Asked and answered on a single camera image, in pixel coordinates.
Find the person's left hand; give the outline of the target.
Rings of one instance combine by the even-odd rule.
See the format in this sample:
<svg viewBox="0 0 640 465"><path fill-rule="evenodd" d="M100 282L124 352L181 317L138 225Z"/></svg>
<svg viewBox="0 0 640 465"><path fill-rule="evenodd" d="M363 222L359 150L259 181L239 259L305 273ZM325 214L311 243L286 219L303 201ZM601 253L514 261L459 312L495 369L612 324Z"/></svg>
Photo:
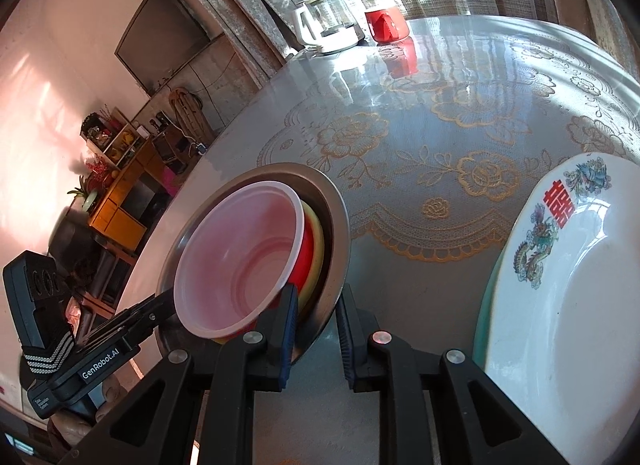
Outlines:
<svg viewBox="0 0 640 465"><path fill-rule="evenodd" d="M115 375L107 377L102 383L102 395L104 396L105 402L96 412L96 422L104 419L126 394L126 388ZM92 429L93 425L79 417L76 413L66 410L57 411L50 417L47 423L47 434L54 454L59 459L62 459L62 457L75 445L78 445Z"/></svg>

